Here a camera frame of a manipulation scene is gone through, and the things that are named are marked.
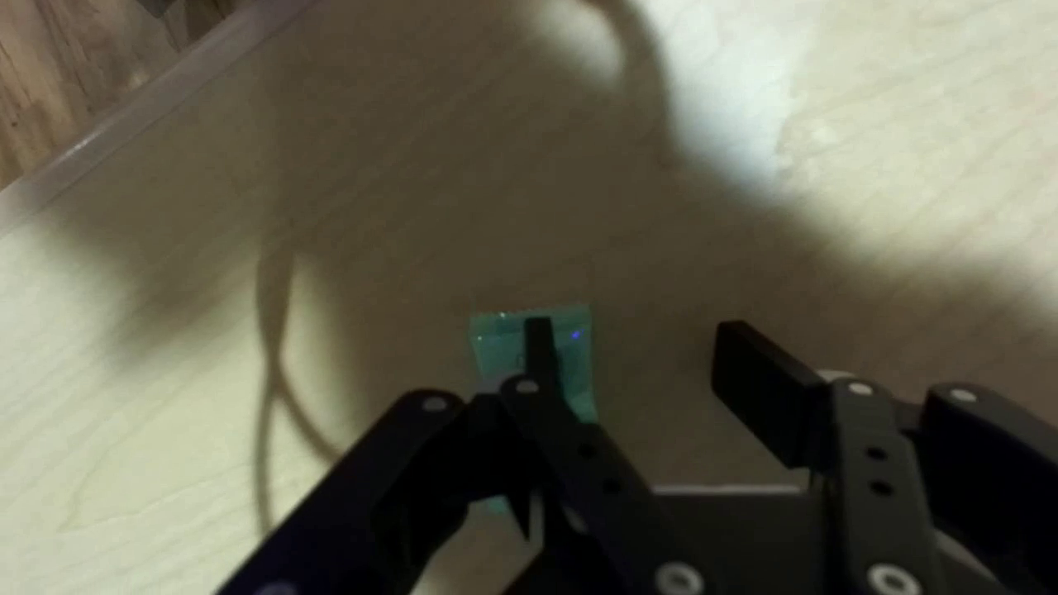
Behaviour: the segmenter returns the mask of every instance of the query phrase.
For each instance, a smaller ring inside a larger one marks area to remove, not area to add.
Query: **table surface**
[[[0,590],[212,590],[398,394],[477,391],[478,311],[593,305],[602,422],[653,482],[786,478],[703,385],[726,317],[1058,422],[1055,16],[238,16],[0,196]],[[519,561],[477,512],[421,590]]]

